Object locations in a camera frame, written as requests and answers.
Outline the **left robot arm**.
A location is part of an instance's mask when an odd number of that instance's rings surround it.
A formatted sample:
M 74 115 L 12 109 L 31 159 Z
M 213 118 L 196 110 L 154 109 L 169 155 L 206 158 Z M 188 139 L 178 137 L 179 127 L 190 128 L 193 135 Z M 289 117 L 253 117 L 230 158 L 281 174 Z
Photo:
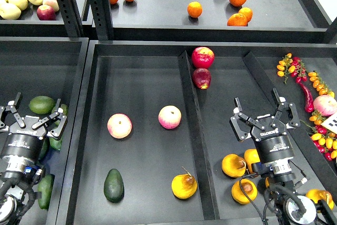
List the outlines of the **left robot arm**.
M 19 224 L 36 200 L 50 192 L 53 177 L 48 186 L 33 187 L 45 180 L 45 168 L 40 159 L 46 151 L 49 139 L 61 140 L 67 125 L 67 109 L 61 100 L 37 96 L 29 102 L 34 116 L 20 116 L 18 107 L 22 95 L 1 106 L 1 132 L 7 133 L 1 150 L 1 159 L 7 168 L 1 172 L 1 224 Z

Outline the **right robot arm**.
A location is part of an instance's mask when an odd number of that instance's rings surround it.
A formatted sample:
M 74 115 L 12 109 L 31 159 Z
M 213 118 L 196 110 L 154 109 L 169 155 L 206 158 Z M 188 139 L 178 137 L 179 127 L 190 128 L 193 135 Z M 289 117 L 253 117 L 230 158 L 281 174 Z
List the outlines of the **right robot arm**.
M 269 186 L 263 193 L 265 210 L 276 215 L 279 224 L 336 224 L 336 216 L 328 205 L 328 200 L 314 202 L 297 193 L 303 180 L 294 183 L 295 175 L 291 165 L 294 150 L 287 134 L 288 129 L 300 126 L 300 119 L 294 103 L 280 97 L 273 89 L 276 100 L 274 114 L 252 118 L 243 113 L 239 98 L 235 98 L 231 127 L 238 139 L 254 141 L 259 162 L 251 165 L 249 178 L 258 175 L 267 178 Z

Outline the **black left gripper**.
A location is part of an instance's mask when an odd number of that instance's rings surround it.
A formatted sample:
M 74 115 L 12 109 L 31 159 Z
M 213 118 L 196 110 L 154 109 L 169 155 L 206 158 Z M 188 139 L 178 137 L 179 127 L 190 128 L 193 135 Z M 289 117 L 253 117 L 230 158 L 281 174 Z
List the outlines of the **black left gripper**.
M 6 106 L 1 105 L 1 132 L 7 132 L 5 144 L 1 151 L 1 159 L 21 159 L 27 163 L 36 163 L 46 137 L 59 139 L 67 125 L 67 115 L 59 108 L 61 99 L 57 99 L 56 111 L 35 116 L 21 117 L 17 111 L 22 100 L 21 92 Z M 5 124 L 8 114 L 12 114 L 15 121 L 12 125 Z

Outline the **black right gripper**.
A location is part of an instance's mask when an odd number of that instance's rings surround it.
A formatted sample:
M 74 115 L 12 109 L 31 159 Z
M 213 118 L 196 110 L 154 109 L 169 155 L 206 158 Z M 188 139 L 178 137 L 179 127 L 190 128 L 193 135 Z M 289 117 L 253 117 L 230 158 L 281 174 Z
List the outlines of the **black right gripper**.
M 252 136 L 261 162 L 293 158 L 294 150 L 286 129 L 300 127 L 295 104 L 279 96 L 276 88 L 273 88 L 272 92 L 277 105 L 273 116 L 270 114 L 258 116 L 256 120 L 247 116 L 242 111 L 239 98 L 236 97 L 233 115 L 230 117 L 230 125 L 238 141 L 244 141 Z

